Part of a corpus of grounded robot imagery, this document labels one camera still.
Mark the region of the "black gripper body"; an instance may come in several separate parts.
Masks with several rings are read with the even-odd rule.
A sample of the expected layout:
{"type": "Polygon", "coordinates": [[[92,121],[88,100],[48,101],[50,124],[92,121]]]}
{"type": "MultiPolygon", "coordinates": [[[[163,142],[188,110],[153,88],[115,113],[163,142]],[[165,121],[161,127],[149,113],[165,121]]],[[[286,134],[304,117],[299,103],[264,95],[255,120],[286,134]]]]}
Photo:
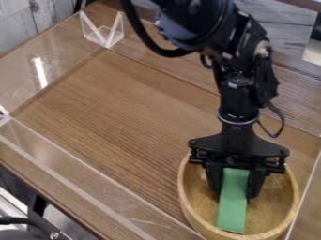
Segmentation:
{"type": "Polygon", "coordinates": [[[251,124],[222,123],[219,133],[188,141],[191,164],[283,173],[290,151],[256,136],[251,124]]]}

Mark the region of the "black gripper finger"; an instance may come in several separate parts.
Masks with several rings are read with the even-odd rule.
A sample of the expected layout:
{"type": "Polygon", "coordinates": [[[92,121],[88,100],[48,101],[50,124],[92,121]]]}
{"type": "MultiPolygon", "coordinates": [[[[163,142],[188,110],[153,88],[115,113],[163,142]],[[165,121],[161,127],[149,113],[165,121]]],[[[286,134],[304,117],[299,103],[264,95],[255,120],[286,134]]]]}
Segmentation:
{"type": "Polygon", "coordinates": [[[212,191],[219,191],[222,187],[222,168],[214,165],[206,166],[206,176],[212,191]]]}
{"type": "Polygon", "coordinates": [[[247,189],[247,201],[259,195],[262,186],[264,184],[266,170],[255,169],[250,171],[248,176],[248,189],[247,189]]]}

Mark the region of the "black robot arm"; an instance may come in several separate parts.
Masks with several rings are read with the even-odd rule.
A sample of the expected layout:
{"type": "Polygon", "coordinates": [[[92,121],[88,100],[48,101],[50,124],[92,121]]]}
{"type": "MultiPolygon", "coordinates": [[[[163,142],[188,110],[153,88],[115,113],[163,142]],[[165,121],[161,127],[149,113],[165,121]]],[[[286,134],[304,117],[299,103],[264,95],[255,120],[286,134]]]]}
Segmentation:
{"type": "Polygon", "coordinates": [[[248,172],[246,197],[259,195],[264,179],[286,171],[286,147],[259,138],[252,126],[259,110],[268,108],[278,95],[279,81],[271,67],[272,48],[267,33],[252,16],[232,0],[149,0],[157,6],[153,26],[175,48],[161,48],[151,39],[131,0],[120,0],[129,25],[151,51],[175,58],[199,54],[204,68],[212,71],[220,95],[216,117],[222,131],[191,139],[189,163],[206,169],[211,190],[223,191],[228,169],[248,172]]]}

